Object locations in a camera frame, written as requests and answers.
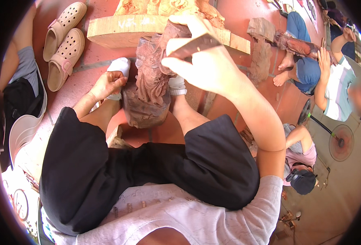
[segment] beige clog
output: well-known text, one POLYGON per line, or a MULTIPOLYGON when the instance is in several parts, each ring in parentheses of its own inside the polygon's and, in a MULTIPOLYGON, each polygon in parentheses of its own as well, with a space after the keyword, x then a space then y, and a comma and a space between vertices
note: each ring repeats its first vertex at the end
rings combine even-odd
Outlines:
POLYGON ((86 13, 86 5, 75 2, 61 13, 49 26, 44 43, 43 59, 48 62, 60 46, 66 33, 75 27, 86 13))
POLYGON ((56 53, 48 62, 48 88, 55 92, 65 83, 73 72, 73 67, 84 51, 85 38, 78 28, 71 29, 56 53))

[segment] white sock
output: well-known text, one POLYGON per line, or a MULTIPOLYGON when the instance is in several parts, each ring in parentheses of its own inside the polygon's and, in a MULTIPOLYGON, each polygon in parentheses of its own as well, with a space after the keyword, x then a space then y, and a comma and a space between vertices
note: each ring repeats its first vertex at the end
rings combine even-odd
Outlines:
MULTIPOLYGON (((108 67, 107 71, 122 71, 123 76, 129 77, 130 61, 125 57, 118 58, 111 62, 111 65, 108 67)), ((122 92, 119 92, 116 95, 109 95, 107 99, 121 100, 122 92)))
POLYGON ((184 78, 179 75, 170 78, 168 85, 170 95, 185 95, 187 93, 186 86, 184 85, 184 78))

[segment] red tile floor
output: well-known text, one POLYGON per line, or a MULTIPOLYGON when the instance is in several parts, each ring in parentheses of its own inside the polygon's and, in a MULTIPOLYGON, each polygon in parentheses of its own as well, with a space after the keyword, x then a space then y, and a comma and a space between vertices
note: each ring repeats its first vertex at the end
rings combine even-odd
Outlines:
MULTIPOLYGON (((113 15, 119 3, 119 0, 80 1, 85 2, 88 6, 85 17, 77 25, 85 35, 89 20, 113 15)), ((33 25, 33 48, 44 81, 48 74, 48 64, 42 58, 47 26, 73 2, 75 2, 75 0, 40 1, 33 25)), ((301 8, 296 0, 281 0, 281 2, 294 6, 295 10, 304 18, 312 42, 320 45, 322 37, 325 37, 325 27, 320 13, 318 13, 319 32, 317 33, 306 10, 301 8)), ((234 34, 250 40, 251 48, 253 48, 253 40, 252 37, 246 33, 250 18, 264 17, 272 22, 276 26, 276 29, 285 30, 286 28, 286 18, 282 17, 279 11, 265 0, 218 0, 217 9, 222 16, 225 17, 225 27, 234 34)), ((280 64, 285 52, 275 47, 271 49, 273 55, 269 68, 270 75, 266 81, 262 81, 259 84, 258 90, 272 104, 283 123, 288 122, 294 124, 305 101, 309 97, 303 95, 290 82, 286 82, 281 87, 273 85, 273 77, 279 73, 277 66, 280 64)), ((76 64, 73 74, 65 82, 65 85, 57 92, 47 90, 47 112, 41 123, 41 127, 33 141, 19 152, 16 158, 16 164, 25 167, 36 179, 39 179, 46 145, 60 110, 64 106, 72 107, 75 105, 75 103, 90 90, 97 78, 106 71, 111 60, 119 57, 135 57, 135 50, 135 48, 108 49, 85 39, 84 53, 76 64)), ((233 59, 241 66, 249 66, 251 63, 251 55, 233 56, 233 59)), ((130 73, 130 78, 134 77, 133 74, 137 73, 135 66, 132 67, 130 73)), ((187 84, 187 87, 188 101, 194 109, 197 109, 204 96, 204 91, 189 84, 187 84)), ((243 130, 246 126, 237 109, 227 99, 217 95, 207 117, 212 120, 223 114, 228 114, 232 118, 239 131, 243 130)), ((163 125, 151 129, 136 129, 128 126, 124 112, 121 110, 112 118, 108 127, 107 136, 109 136, 112 130, 119 124, 123 128, 122 137, 134 147, 138 147, 149 141, 184 144, 181 127, 170 113, 163 125)))

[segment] black shorts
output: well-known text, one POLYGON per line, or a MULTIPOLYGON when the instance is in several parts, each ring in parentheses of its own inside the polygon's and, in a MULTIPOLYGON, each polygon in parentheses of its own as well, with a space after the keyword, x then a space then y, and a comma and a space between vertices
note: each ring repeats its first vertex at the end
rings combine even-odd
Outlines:
POLYGON ((108 148, 105 133, 62 109, 48 141, 40 198, 54 226, 68 235, 96 228, 125 189, 173 183, 231 210, 257 193, 259 172, 228 115, 190 130, 185 145, 146 143, 108 148))

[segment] pink shirt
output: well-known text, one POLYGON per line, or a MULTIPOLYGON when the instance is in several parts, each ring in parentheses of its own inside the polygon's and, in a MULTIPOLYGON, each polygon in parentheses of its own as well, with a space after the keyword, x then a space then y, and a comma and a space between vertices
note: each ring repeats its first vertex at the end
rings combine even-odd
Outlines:
MULTIPOLYGON (((287 148, 286 151, 286 158, 288 160, 288 165, 290 166, 290 169, 292 171, 292 166, 294 163, 300 162, 303 164, 306 164, 307 166, 313 167, 315 164, 315 161, 317 159, 317 151, 315 150, 314 142, 311 144, 310 148, 305 153, 295 153, 289 148, 287 148)), ((287 182, 285 179, 283 179, 283 185, 290 186, 291 183, 287 182)))

